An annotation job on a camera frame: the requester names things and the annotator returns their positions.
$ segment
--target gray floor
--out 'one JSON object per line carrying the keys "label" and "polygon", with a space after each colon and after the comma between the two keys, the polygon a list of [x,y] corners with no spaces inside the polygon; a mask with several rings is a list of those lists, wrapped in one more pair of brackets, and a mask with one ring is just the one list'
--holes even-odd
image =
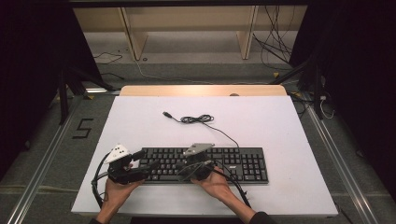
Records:
{"label": "gray floor", "polygon": [[[128,58],[130,55],[125,48],[122,36],[87,34],[87,39],[90,41],[93,54],[120,50],[119,53],[123,55],[122,59],[116,63],[98,64],[102,73],[108,72],[124,77],[120,79],[111,75],[104,76],[104,80],[114,86],[197,84],[192,81],[215,84],[267,83],[274,79],[274,72],[285,73],[284,70],[276,70],[263,65],[260,57],[261,49],[257,45],[252,47],[249,60],[241,60],[236,37],[227,32],[150,35],[142,57],[147,60],[141,60],[139,63],[142,73],[152,77],[144,77],[137,65],[132,62],[131,58]],[[292,42],[293,34],[290,35],[291,46]],[[99,63],[106,63],[106,60],[111,59],[100,60],[102,61]],[[288,68],[287,65],[279,63],[270,56],[265,62],[270,62],[276,67]],[[288,91],[296,91],[296,79],[297,77],[292,78],[285,83]],[[86,85],[87,87],[94,86],[91,83]],[[86,97],[82,100],[23,223],[89,222],[88,217],[72,214],[70,210],[106,123],[114,97],[109,94],[93,94],[91,98]],[[301,104],[295,103],[295,106],[297,112],[303,110]],[[84,123],[92,130],[87,138],[74,139],[73,136],[84,134],[77,130],[82,119],[92,119]],[[37,127],[35,136],[30,139],[31,148],[20,154],[0,182],[0,223],[7,222],[24,187],[34,175],[36,167],[59,127],[59,120],[60,103],[54,99],[47,115]],[[325,119],[324,122],[380,223],[395,223],[395,202],[370,164],[356,155],[357,146],[342,118],[336,115],[333,119]],[[334,201],[353,220],[353,223],[363,223],[308,112],[303,114],[301,123]],[[342,214],[332,218],[275,217],[275,219],[279,223],[348,223]],[[112,223],[129,223],[129,220],[129,217],[116,216]]]}

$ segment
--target keyboard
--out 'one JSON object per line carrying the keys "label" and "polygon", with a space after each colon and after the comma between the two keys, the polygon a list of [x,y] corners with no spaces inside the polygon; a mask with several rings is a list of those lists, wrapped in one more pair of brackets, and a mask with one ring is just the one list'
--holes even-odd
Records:
{"label": "keyboard", "polygon": [[[152,170],[145,184],[180,184],[191,183],[177,175],[176,163],[184,161],[183,152],[187,147],[143,147],[146,155],[140,160],[139,167],[147,166],[153,161],[160,161],[157,170]],[[268,174],[262,147],[212,147],[205,154],[224,171],[233,175],[239,184],[268,184]]]}

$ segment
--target metal rail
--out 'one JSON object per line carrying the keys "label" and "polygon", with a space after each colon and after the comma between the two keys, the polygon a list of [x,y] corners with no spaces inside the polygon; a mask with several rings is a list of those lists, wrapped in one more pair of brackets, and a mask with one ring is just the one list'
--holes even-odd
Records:
{"label": "metal rail", "polygon": [[[310,97],[306,92],[304,93],[304,98],[305,100],[310,100]],[[337,145],[332,140],[332,136],[327,130],[323,120],[318,119],[318,116],[315,114],[313,108],[309,107],[307,110],[312,121],[314,121],[318,133],[320,134],[320,137],[323,140],[330,157],[332,158],[332,162],[334,163],[335,168],[337,169],[338,174],[340,175],[344,186],[346,187],[346,190],[352,199],[352,202],[355,204],[356,209],[361,216],[361,220],[366,224],[379,223],[378,218],[376,217],[371,205],[362,192],[358,181],[352,174],[347,162],[340,153],[340,150],[338,150]]]}
{"label": "metal rail", "polygon": [[32,201],[35,198],[37,190],[40,187],[41,183],[43,182],[44,177],[46,176],[46,173],[47,173],[48,169],[50,168],[50,165],[52,164],[53,159],[56,156],[59,146],[64,139],[64,135],[65,135],[68,127],[70,126],[71,119],[73,118],[73,115],[75,114],[77,107],[79,106],[79,104],[82,101],[82,97],[83,96],[75,96],[75,98],[73,99],[72,105],[70,106],[69,116],[65,120],[64,124],[59,126],[58,131],[52,138],[52,141],[49,144],[49,147],[48,147],[43,159],[41,160],[40,164],[38,165],[37,169],[35,170],[35,174],[32,176],[32,179],[30,180],[29,184],[27,185],[24,193],[19,198],[17,204],[15,205],[14,209],[12,210],[11,215],[7,221],[8,224],[23,222],[23,219],[26,216],[27,211],[29,210],[29,207],[32,204]]}

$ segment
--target table surface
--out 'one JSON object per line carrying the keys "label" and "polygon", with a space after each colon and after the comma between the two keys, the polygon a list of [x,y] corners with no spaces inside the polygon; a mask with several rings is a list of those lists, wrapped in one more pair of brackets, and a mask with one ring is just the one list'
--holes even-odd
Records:
{"label": "table surface", "polygon": [[[167,119],[162,115],[167,111],[176,118],[210,114],[215,117],[211,125],[232,136],[240,147],[263,148],[270,183],[243,186],[255,210],[280,216],[333,217],[338,214],[293,103],[283,87],[191,86],[193,91],[186,91],[187,86],[147,86],[148,96],[127,96],[127,92],[133,94],[134,88],[144,89],[126,87],[121,91],[123,96],[116,97],[72,212],[82,215],[99,212],[91,180],[99,161],[117,143],[132,153],[141,147],[189,147],[199,142],[234,147],[224,135],[203,125],[186,126]],[[163,93],[172,90],[174,95],[158,96],[160,89],[168,89]],[[250,89],[271,93],[250,95]],[[274,89],[283,93],[274,95]],[[189,92],[188,96],[183,96],[183,92]],[[240,96],[230,97],[230,92]],[[103,190],[104,181],[99,183],[99,192]],[[193,184],[143,185],[133,192],[119,213],[143,217],[234,217],[224,204]]]}

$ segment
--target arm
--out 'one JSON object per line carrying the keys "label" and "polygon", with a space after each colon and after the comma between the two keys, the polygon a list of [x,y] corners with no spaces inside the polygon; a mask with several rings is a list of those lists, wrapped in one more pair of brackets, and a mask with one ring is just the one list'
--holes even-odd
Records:
{"label": "arm", "polygon": [[[215,167],[219,172],[222,170],[219,167]],[[201,186],[210,196],[218,199],[229,207],[244,223],[249,223],[256,212],[242,203],[230,190],[227,180],[214,172],[205,179],[198,181],[196,179],[191,180],[192,183]]]}
{"label": "arm", "polygon": [[108,223],[131,195],[131,192],[143,182],[144,180],[141,180],[128,185],[121,185],[108,179],[106,181],[105,198],[96,221]]}

